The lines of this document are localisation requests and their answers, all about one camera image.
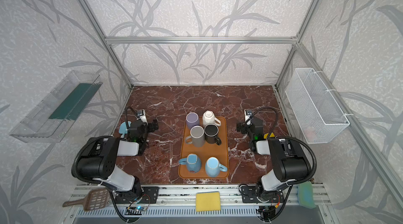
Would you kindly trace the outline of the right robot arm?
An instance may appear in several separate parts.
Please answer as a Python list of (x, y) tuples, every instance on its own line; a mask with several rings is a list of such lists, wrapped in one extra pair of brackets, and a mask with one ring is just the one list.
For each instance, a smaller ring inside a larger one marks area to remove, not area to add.
[(292, 185), (308, 182), (317, 170), (317, 159), (303, 141), (290, 137), (271, 137), (263, 133), (259, 118), (238, 122), (236, 130), (250, 137), (250, 148), (260, 155), (269, 155), (272, 170), (255, 186), (242, 184), (238, 190), (243, 203), (284, 202), (283, 191)]

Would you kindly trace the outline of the white ceramic mug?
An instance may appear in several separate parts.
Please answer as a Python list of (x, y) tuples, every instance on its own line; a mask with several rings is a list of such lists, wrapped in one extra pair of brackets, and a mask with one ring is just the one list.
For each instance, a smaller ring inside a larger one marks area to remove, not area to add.
[(206, 127), (208, 124), (214, 124), (216, 126), (221, 126), (221, 121), (216, 118), (214, 113), (210, 110), (204, 112), (202, 116), (203, 127)]

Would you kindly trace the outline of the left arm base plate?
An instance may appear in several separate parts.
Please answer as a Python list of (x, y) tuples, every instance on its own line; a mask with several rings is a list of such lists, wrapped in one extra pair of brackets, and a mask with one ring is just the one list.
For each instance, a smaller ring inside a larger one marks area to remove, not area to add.
[(132, 191), (117, 192), (114, 200), (117, 204), (156, 204), (159, 189), (157, 186), (145, 186), (138, 194)]

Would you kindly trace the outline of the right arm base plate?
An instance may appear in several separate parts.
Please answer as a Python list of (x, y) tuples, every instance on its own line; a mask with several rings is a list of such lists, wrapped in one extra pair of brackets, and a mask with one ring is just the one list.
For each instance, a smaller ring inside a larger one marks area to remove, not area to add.
[(265, 191), (257, 186), (241, 184), (238, 191), (243, 203), (269, 203), (278, 204), (284, 202), (284, 194), (281, 191)]

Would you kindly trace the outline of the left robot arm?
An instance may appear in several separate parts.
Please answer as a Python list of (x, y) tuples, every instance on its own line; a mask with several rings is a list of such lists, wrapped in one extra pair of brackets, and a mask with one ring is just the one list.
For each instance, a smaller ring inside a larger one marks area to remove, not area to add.
[(90, 138), (75, 157), (71, 169), (73, 177), (103, 185), (129, 202), (140, 200), (144, 190), (139, 178), (120, 169), (116, 159), (119, 156), (142, 156), (148, 145), (148, 134), (158, 129), (156, 119), (151, 123), (137, 119), (122, 123), (118, 138), (109, 135)]

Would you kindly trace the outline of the black mug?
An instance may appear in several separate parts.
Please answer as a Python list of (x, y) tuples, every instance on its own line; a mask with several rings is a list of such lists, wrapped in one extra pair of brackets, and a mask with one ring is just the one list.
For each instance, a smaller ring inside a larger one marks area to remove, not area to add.
[(221, 139), (218, 136), (219, 128), (215, 124), (208, 124), (204, 128), (205, 141), (209, 144), (221, 145)]

